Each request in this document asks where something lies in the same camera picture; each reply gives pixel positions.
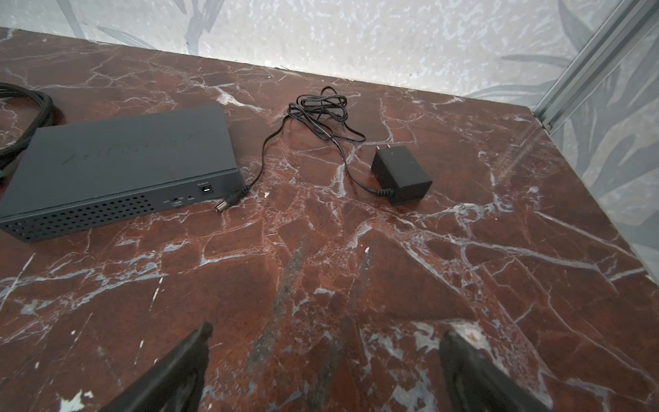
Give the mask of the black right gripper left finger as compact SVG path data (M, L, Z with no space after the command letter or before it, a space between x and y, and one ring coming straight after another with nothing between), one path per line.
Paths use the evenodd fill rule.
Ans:
M203 323L103 411L197 411L209 365L213 326Z

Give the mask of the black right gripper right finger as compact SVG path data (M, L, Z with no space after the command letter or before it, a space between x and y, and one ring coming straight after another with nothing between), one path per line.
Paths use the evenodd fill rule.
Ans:
M456 331L447 331L442 337L439 359L454 411L548 410Z

